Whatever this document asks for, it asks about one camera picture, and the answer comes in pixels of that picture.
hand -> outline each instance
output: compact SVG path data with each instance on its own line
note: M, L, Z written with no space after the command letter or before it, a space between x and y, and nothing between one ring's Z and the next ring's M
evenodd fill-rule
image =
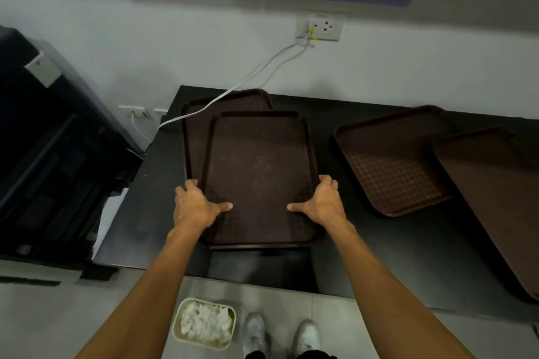
M181 186L176 188L174 226L194 229L200 235L220 213L232 209L232 203L209 202L197 184L197 179L190 179L185 181L186 190Z
M286 208L289 211L305 213L312 221L329 231L336 224L346 222L344 207L337 188L339 183L329 175L319 175L320 184L316 187L314 196L305 203L291 203Z

black counter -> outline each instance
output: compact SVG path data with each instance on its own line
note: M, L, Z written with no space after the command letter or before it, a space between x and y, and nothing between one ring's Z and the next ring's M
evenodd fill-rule
M167 114L222 90L182 86ZM429 308L539 322L539 305L522 289L467 204L454 199L388 218L374 211L331 144L338 125L395 112L400 107L272 95L277 110L308 120L319 172L339 181L348 219L378 258ZM539 159L539 120L450 112L463 131L506 126ZM185 180L181 122L160 130L94 260L146 268L172 228L174 188ZM327 237L311 250L213 251L197 246L187 274L249 284L352 297L344 265Z

white wall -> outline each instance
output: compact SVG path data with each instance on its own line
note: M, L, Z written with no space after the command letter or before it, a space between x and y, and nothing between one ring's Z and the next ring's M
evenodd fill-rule
M180 84L235 84L293 41L305 8L346 13L342 38L282 66L271 93L539 118L537 1L0 0L0 24L36 40L145 147L118 104L166 108Z

brown tray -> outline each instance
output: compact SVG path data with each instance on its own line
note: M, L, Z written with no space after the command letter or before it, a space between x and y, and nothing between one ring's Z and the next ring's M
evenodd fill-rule
M293 111L223 112L212 119L200 188L232 202L200 240L210 248L308 247L324 229L288 203L319 183L305 118Z
M539 169L496 127L435 141L435 155L522 287L539 300Z
M455 131L441 113L425 105L335 131L341 152L380 213L400 216L451 198L424 150L428 138Z
M212 99L191 101L182 108L182 115L204 108ZM211 104L206 110L183 119L183 143L188 179L200 179L206 155L207 136L213 116L223 111L264 111L273 108L268 93L260 89L233 92Z

white sneaker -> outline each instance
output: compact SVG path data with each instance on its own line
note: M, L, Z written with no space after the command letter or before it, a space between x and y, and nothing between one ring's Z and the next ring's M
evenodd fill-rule
M306 319L301 322L295 357L308 350L320 350L320 335L314 322Z
M266 327L262 315L249 314L243 336L243 356L260 350L266 354Z

